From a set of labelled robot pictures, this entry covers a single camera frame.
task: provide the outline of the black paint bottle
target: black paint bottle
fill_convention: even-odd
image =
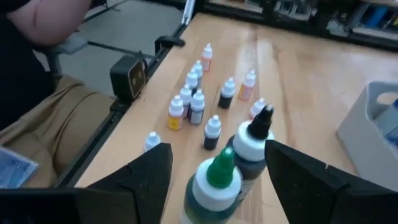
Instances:
[[[270,130],[273,113],[274,108],[271,105],[265,106],[254,120],[241,123],[238,132],[227,143],[227,146],[234,149],[235,164],[243,179],[238,195],[240,203],[266,168],[266,140],[274,139]]]
[[[203,148],[206,150],[214,150],[217,147],[218,138],[221,134],[221,121],[218,115],[214,115],[209,119],[205,126],[205,139],[203,140]]]
[[[231,106],[232,98],[235,94],[234,78],[230,77],[221,89],[220,99],[218,100],[218,107],[228,109]]]

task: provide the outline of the orange paint bottle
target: orange paint bottle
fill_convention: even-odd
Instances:
[[[239,89],[238,98],[241,100],[250,99],[251,92],[253,91],[254,84],[256,83],[256,74],[251,70],[244,79],[241,88]]]

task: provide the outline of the paint bottle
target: paint bottle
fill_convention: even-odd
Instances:
[[[180,95],[175,97],[170,102],[169,107],[169,128],[174,131],[178,131],[182,128],[182,115],[184,113],[184,107]]]
[[[195,64],[193,65],[193,69],[195,70],[195,73],[198,75],[198,88],[200,88],[201,78],[203,76],[203,66],[201,65],[200,60],[197,60],[195,62]]]
[[[185,83],[189,85],[189,89],[192,91],[193,96],[198,89],[198,75],[194,69],[191,69],[190,72],[188,72]]]
[[[239,90],[239,95],[238,95],[239,99],[248,100],[250,98],[255,82],[256,82],[256,74],[254,73],[254,70],[251,70],[246,75],[241,85],[241,89]]]
[[[214,115],[209,119],[205,126],[205,139],[203,140],[203,148],[205,148],[206,150],[214,150],[217,147],[217,142],[220,134],[220,117],[218,115]]]
[[[188,112],[191,124],[199,125],[205,112],[205,96],[199,89],[192,97],[190,111]]]
[[[184,87],[180,90],[180,98],[182,100],[182,106],[184,107],[182,117],[187,118],[189,106],[192,100],[192,91],[189,89],[188,84],[185,84]]]
[[[270,130],[271,117],[274,108],[264,107],[254,120],[241,123],[238,132],[232,136],[227,147],[231,146],[235,152],[235,164],[242,175],[242,189],[238,195],[241,203],[254,185],[256,179],[266,168],[265,153],[266,140],[274,139]]]
[[[260,113],[260,111],[266,106],[266,99],[260,98],[254,102],[253,106],[250,108],[249,117],[250,119],[254,119],[254,117]]]
[[[201,55],[201,65],[203,66],[203,71],[210,71],[211,58],[213,57],[213,49],[211,49],[210,43],[205,47]]]
[[[162,139],[160,138],[160,136],[156,132],[152,131],[145,139],[144,151],[145,152],[149,151],[150,149],[157,146],[161,142]]]
[[[218,107],[228,109],[231,106],[232,98],[235,94],[234,78],[230,77],[221,89],[220,99],[218,100]]]
[[[185,189],[180,224],[222,224],[235,212],[241,176],[230,147],[202,162]]]

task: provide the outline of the yellow paint bottle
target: yellow paint bottle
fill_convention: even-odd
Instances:
[[[180,95],[176,95],[170,102],[169,118],[167,124],[171,130],[178,131],[182,128],[184,107]]]

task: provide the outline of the wooden table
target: wooden table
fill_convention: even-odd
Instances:
[[[77,187],[86,187],[140,156],[145,137],[157,131],[164,142],[171,143],[174,154],[162,223],[179,223],[188,179],[202,161],[220,152],[261,96],[275,106],[272,130],[276,140],[355,174],[336,129],[368,82],[397,80],[397,55],[203,14],[195,16],[182,38],[186,46],[170,51]],[[186,121],[182,130],[171,131],[167,127],[170,100],[209,42],[214,57],[210,73],[203,76],[203,122],[192,126]],[[259,75],[251,99],[245,102],[235,97],[229,110],[219,109],[222,84],[235,77],[238,90],[252,68]],[[208,152],[200,145],[205,123],[213,114],[221,116],[223,126],[217,149]],[[231,223],[287,223],[268,171]]]

